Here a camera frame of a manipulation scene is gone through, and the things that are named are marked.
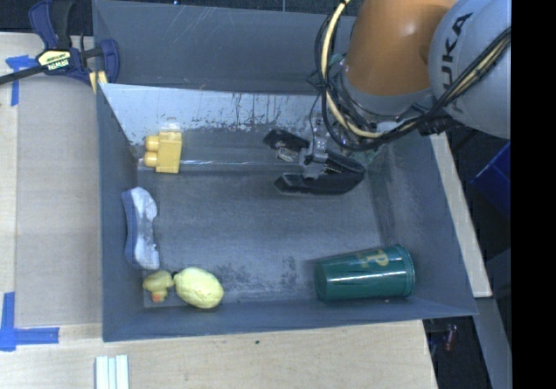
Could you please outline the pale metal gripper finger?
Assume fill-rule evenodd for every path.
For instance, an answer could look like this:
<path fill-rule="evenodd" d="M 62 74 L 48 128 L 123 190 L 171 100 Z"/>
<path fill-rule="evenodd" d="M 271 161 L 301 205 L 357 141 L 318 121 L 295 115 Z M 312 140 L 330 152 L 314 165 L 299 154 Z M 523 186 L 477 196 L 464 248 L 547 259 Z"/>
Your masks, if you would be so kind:
<path fill-rule="evenodd" d="M 311 153 L 302 161 L 304 177 L 320 177 L 326 174 L 328 153 Z"/>
<path fill-rule="evenodd" d="M 325 152 L 328 145 L 328 129 L 321 115 L 309 118 L 312 130 L 310 148 L 312 152 Z"/>

